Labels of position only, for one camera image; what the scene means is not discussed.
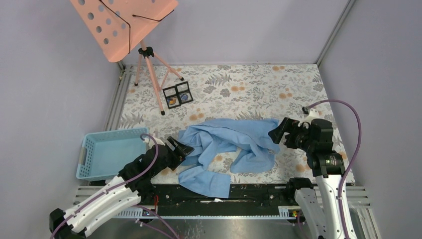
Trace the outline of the light blue button shirt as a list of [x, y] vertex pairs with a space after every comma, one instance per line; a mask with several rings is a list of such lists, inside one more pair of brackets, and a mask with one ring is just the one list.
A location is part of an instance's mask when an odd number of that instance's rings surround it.
[[231, 173], [271, 170], [275, 165], [274, 155], [280, 148], [268, 132], [278, 125], [277, 119], [212, 119], [188, 126], [179, 132], [178, 141], [194, 151], [182, 164], [189, 168], [179, 174], [179, 184], [206, 197], [228, 198], [231, 177], [208, 170], [214, 158], [220, 153], [239, 150], [230, 166]]

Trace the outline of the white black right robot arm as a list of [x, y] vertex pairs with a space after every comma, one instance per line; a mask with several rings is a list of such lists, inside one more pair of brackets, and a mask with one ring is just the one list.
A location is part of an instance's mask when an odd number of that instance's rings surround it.
[[321, 206], [308, 178], [291, 178], [283, 191], [288, 203], [300, 206], [297, 220], [304, 216], [314, 239], [355, 239], [343, 180], [345, 165], [342, 156], [333, 150], [332, 123], [284, 118], [268, 135], [275, 144], [284, 139], [287, 148], [304, 151], [315, 177]]

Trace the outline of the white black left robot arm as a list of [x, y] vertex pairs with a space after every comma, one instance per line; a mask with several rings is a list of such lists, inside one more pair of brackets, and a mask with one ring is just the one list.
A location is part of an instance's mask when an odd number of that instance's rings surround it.
[[154, 200], [151, 180], [162, 170], [175, 170], [194, 148], [168, 137], [168, 143], [142, 133], [140, 139], [150, 143], [149, 150], [126, 164], [105, 186], [86, 200], [49, 215], [52, 239], [85, 239], [99, 226], [125, 209]]

